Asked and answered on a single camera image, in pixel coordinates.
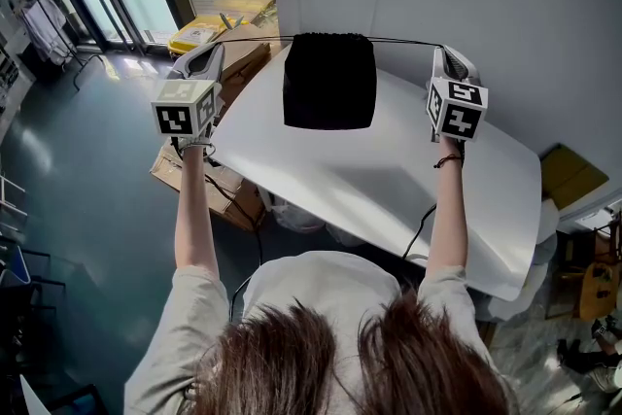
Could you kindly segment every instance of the wrist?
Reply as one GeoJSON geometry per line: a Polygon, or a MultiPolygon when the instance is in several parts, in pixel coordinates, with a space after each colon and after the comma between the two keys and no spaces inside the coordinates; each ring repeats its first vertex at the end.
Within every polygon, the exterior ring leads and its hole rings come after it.
{"type": "Polygon", "coordinates": [[[458,145],[456,144],[456,141],[452,138],[445,137],[444,135],[440,136],[439,152],[441,157],[446,157],[449,155],[461,155],[460,151],[458,150],[458,145]]]}
{"type": "Polygon", "coordinates": [[[184,165],[191,164],[196,165],[203,162],[203,148],[202,147],[188,147],[184,149],[184,165]]]}

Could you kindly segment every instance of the gray floor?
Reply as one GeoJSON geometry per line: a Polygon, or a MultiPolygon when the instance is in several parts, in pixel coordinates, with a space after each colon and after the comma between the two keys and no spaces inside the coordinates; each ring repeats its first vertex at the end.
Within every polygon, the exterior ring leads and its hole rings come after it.
{"type": "MultiPolygon", "coordinates": [[[[491,356],[514,388],[522,413],[602,413],[613,395],[602,393],[589,377],[561,367],[557,359],[557,343],[562,338],[569,346],[574,339],[579,339],[582,352],[599,351],[591,337],[592,324],[573,318],[544,320],[550,290],[549,271],[530,308],[498,325],[490,347],[491,356]],[[579,393],[581,398],[568,401],[579,393]]],[[[619,326],[622,313],[616,310],[611,315],[619,326]]],[[[606,339],[616,341],[608,333],[606,339]]]]}
{"type": "MultiPolygon", "coordinates": [[[[174,271],[178,194],[149,174],[162,139],[150,108],[157,78],[170,62],[113,54],[76,67],[53,84],[35,84],[0,149],[6,176],[26,188],[24,246],[52,254],[49,266],[29,259],[34,274],[62,280],[45,288],[58,307],[51,318],[57,366],[77,384],[93,383],[112,414],[122,385],[156,329],[174,271]]],[[[21,225],[18,219],[4,220],[21,225]]],[[[252,234],[214,218],[221,277],[229,295],[255,269],[252,234]]],[[[342,249],[325,230],[298,235],[268,217],[261,229],[266,259],[313,249],[342,249]]],[[[388,271],[399,259],[371,246],[356,250],[388,271]]]]}

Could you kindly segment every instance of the trash bag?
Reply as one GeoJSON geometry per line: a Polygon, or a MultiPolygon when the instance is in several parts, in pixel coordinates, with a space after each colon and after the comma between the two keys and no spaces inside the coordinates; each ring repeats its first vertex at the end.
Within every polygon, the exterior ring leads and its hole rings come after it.
{"type": "Polygon", "coordinates": [[[327,224],[327,230],[328,233],[332,235],[334,240],[347,248],[354,248],[365,243],[364,240],[361,240],[359,237],[356,237],[351,233],[336,227],[335,225],[327,224]]]}
{"type": "Polygon", "coordinates": [[[272,204],[272,213],[277,224],[298,233],[315,232],[325,224],[318,217],[276,196],[272,204]]]}

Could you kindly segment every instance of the white wall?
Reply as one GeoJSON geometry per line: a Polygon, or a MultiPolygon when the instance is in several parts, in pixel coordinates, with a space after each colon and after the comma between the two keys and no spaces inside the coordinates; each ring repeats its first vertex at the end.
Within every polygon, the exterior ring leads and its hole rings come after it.
{"type": "MultiPolygon", "coordinates": [[[[448,44],[490,89],[487,120],[541,154],[563,143],[622,187],[622,0],[277,0],[283,34],[357,31],[448,44]]],[[[432,52],[376,46],[379,67],[422,86],[432,52]]]]}

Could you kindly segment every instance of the yellow bin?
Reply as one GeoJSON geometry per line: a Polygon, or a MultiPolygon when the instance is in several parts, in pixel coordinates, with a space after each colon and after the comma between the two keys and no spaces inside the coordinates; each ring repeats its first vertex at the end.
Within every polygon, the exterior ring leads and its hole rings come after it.
{"type": "MultiPolygon", "coordinates": [[[[234,18],[228,17],[227,20],[232,26],[235,24],[234,18]]],[[[248,21],[242,21],[242,24],[248,24],[248,21]]],[[[225,30],[226,26],[220,16],[197,16],[168,40],[168,51],[171,57],[179,57],[207,44],[225,30]]]]}

